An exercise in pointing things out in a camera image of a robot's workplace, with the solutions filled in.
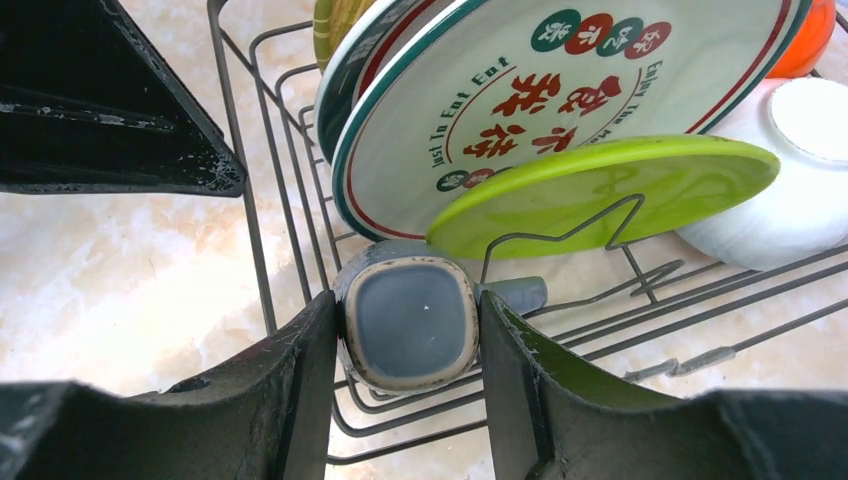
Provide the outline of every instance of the bowl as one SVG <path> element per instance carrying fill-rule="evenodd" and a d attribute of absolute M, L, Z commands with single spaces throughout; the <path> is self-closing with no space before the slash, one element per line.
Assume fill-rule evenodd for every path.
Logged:
<path fill-rule="evenodd" d="M 836 1 L 813 0 L 801 29 L 767 78 L 799 78 L 809 75 L 827 50 L 835 26 Z"/>
<path fill-rule="evenodd" d="M 848 87 L 821 78 L 765 80 L 709 133 L 774 153 L 780 173 L 736 207 L 678 229 L 725 263 L 771 270 L 848 237 Z"/>

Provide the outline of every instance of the chinese character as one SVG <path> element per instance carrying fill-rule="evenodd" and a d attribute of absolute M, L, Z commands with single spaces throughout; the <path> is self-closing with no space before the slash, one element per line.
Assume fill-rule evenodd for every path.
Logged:
<path fill-rule="evenodd" d="M 555 42 L 562 40 L 571 33 L 570 23 L 553 22 L 545 25 L 545 31 L 539 35 L 539 40 L 544 42 Z"/>
<path fill-rule="evenodd" d="M 536 74 L 534 73 L 524 81 L 521 80 L 521 77 L 515 77 L 512 81 L 512 88 L 516 93 L 513 93 L 509 100 L 492 109 L 492 115 L 500 112 L 505 117 L 509 117 L 515 113 L 516 109 L 520 109 L 522 112 L 529 109 L 530 113 L 534 114 L 544 109 L 544 103 L 548 101 L 548 98 L 557 95 L 562 86 L 559 82 L 559 74 L 548 73 L 536 82 Z"/>
<path fill-rule="evenodd" d="M 380 41 L 380 35 L 381 34 L 379 33 L 375 33 L 374 35 L 366 37 L 364 40 L 359 42 L 359 45 L 357 45 L 353 53 L 350 54 L 350 58 L 348 58 L 347 63 L 351 64 L 358 60 L 362 60 L 363 58 L 368 58 L 368 56 L 371 55 L 374 46 L 376 46 L 377 42 Z"/>
<path fill-rule="evenodd" d="M 608 49 L 609 46 L 610 46 L 610 43 L 612 43 L 613 48 L 618 50 L 622 45 L 627 43 L 627 41 L 629 40 L 629 38 L 627 38 L 627 37 L 630 35 L 630 32 L 632 30 L 633 30 L 633 27 L 631 27 L 629 25 L 622 28 L 621 30 L 619 30 L 618 31 L 618 38 L 610 37 L 610 38 L 607 39 L 606 42 L 604 42 L 604 49 Z"/>
<path fill-rule="evenodd" d="M 642 30 L 639 39 L 633 45 L 627 47 L 624 51 L 624 56 L 631 60 L 642 58 L 645 55 L 660 48 L 666 39 L 671 34 L 671 24 L 668 22 L 657 22 L 653 25 L 648 25 Z"/>
<path fill-rule="evenodd" d="M 633 45 L 633 48 L 639 53 L 646 53 L 650 51 L 654 40 L 659 40 L 660 38 L 662 38 L 662 35 L 660 35 L 660 32 L 658 32 L 657 30 L 645 32 L 642 35 L 642 38 Z"/>
<path fill-rule="evenodd" d="M 494 174 L 495 171 L 491 168 L 481 168 L 476 172 L 471 172 L 471 175 L 469 175 L 468 180 L 466 180 L 462 186 L 465 188 L 474 188 L 477 185 L 480 185 L 481 183 L 488 180 L 489 177 L 493 176 Z"/>
<path fill-rule="evenodd" d="M 621 93 L 621 86 L 618 84 L 618 77 L 610 75 L 601 82 L 598 88 L 581 87 L 568 95 L 568 101 L 559 107 L 558 112 L 573 112 L 575 108 L 580 108 L 580 116 L 586 115 L 604 105 L 606 105 L 609 97 L 614 97 Z"/>
<path fill-rule="evenodd" d="M 577 127 L 574 127 L 571 130 L 566 130 L 561 127 L 551 129 L 551 136 L 539 137 L 533 140 L 533 145 L 542 147 L 536 151 L 536 153 L 545 153 L 550 149 L 554 149 L 554 152 L 556 153 L 565 150 L 568 148 L 568 144 L 571 143 L 576 132 Z"/>
<path fill-rule="evenodd" d="M 608 13 L 597 13 L 583 20 L 577 33 L 565 44 L 565 51 L 580 55 L 595 48 L 612 30 L 613 19 Z"/>
<path fill-rule="evenodd" d="M 580 45 L 594 45 L 595 42 L 598 41 L 598 37 L 601 35 L 602 31 L 601 27 L 596 27 L 594 25 L 589 26 L 588 30 L 577 34 L 577 38 L 580 39 Z"/>
<path fill-rule="evenodd" d="M 468 179 L 468 172 L 465 170 L 456 170 L 450 172 L 436 182 L 436 190 L 440 192 L 450 192 L 459 188 L 465 180 Z"/>
<path fill-rule="evenodd" d="M 455 173 L 442 180 L 442 186 L 444 186 L 445 188 L 456 188 L 462 185 L 463 180 L 465 180 L 465 177 L 463 175 Z"/>
<path fill-rule="evenodd" d="M 506 129 L 500 126 L 500 124 L 495 125 L 493 128 L 480 132 L 480 137 L 485 138 L 486 140 L 483 140 L 476 145 L 469 145 L 465 147 L 462 150 L 462 153 L 466 155 L 474 155 L 477 158 L 481 158 L 484 155 L 489 158 L 505 155 L 510 150 L 518 146 L 517 143 L 509 138 L 509 135 L 519 135 L 524 132 L 524 128 L 520 125 L 510 125 L 506 127 Z"/>

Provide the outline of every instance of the white bowl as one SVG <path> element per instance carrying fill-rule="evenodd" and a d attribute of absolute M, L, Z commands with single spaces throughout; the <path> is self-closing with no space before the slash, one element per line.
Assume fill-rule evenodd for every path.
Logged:
<path fill-rule="evenodd" d="M 725 263 L 771 270 L 848 237 L 848 87 L 821 78 L 766 80 L 710 135 L 777 155 L 774 183 L 754 198 L 678 229 Z"/>

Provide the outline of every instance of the lime green plate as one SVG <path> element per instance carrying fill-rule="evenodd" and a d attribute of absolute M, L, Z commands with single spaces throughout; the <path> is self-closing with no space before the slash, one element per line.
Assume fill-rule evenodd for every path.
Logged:
<path fill-rule="evenodd" d="M 780 169 L 774 155 L 706 135 L 662 135 L 599 143 L 500 173 L 469 190 L 433 222 L 427 241 L 461 258 L 481 259 L 509 233 L 558 237 L 625 197 L 645 202 L 618 238 L 674 230 L 744 202 Z M 562 242 L 516 239 L 493 258 L 521 258 L 605 245 L 632 210 L 621 205 Z"/>

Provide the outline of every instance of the dish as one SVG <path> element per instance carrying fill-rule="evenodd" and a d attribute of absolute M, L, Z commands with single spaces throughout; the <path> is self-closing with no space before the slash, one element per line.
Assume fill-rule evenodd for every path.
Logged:
<path fill-rule="evenodd" d="M 312 16 L 312 45 L 321 72 L 359 17 L 374 0 L 318 0 Z"/>
<path fill-rule="evenodd" d="M 799 78 L 810 74 L 836 26 L 836 0 L 813 0 L 810 13 L 767 78 Z"/>
<path fill-rule="evenodd" d="M 559 237 L 619 200 L 645 202 L 622 231 L 629 242 L 737 205 L 771 183 L 779 162 L 759 147 L 706 135 L 629 138 L 563 152 L 504 172 L 459 197 L 427 242 L 459 258 L 484 258 L 509 233 Z M 622 205 L 562 242 L 514 239 L 492 258 L 587 250 L 607 244 L 633 209 Z"/>
<path fill-rule="evenodd" d="M 767 148 L 781 171 L 762 193 L 678 230 L 725 263 L 771 270 L 848 238 L 848 144 L 838 120 L 848 87 L 820 78 L 766 80 L 710 131 Z"/>
<path fill-rule="evenodd" d="M 572 5 L 459 0 L 407 42 L 335 153 L 345 221 L 373 240 L 423 239 L 451 202 L 505 168 L 705 130 L 771 69 L 810 0 Z"/>
<path fill-rule="evenodd" d="M 377 0 L 351 27 L 327 63 L 315 99 L 315 132 L 328 162 L 332 162 L 345 122 L 365 89 L 406 42 L 451 1 Z"/>

